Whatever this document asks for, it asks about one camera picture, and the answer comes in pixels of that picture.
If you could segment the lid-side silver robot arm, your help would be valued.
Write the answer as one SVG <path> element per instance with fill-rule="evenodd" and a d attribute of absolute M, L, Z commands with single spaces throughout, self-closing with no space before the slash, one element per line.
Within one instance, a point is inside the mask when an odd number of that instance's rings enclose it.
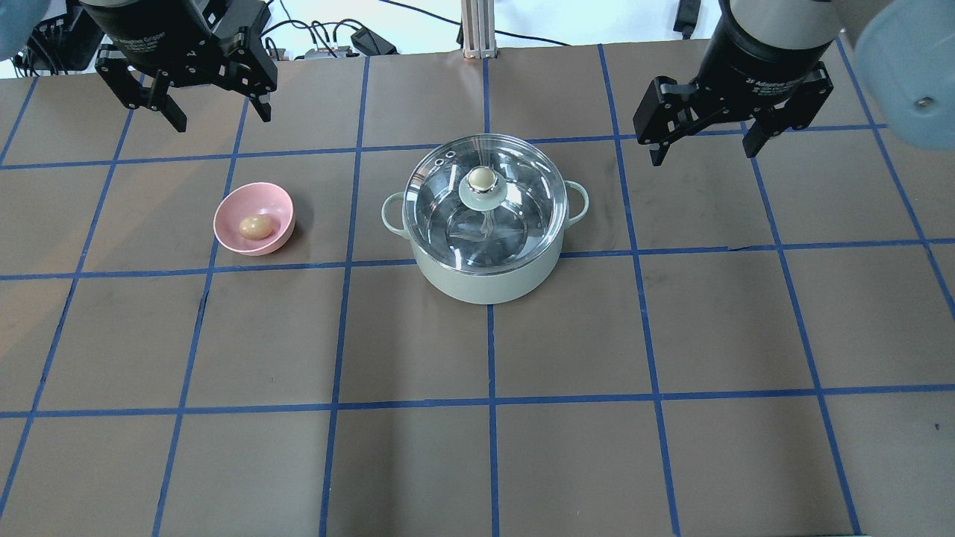
<path fill-rule="evenodd" d="M 833 81 L 822 61 L 840 33 L 855 51 L 857 80 L 898 139 L 953 147 L 951 1 L 723 1 L 701 67 L 689 83 L 649 83 L 632 122 L 651 162 L 712 125 L 748 120 L 755 157 L 771 137 L 801 131 L 821 112 Z"/>

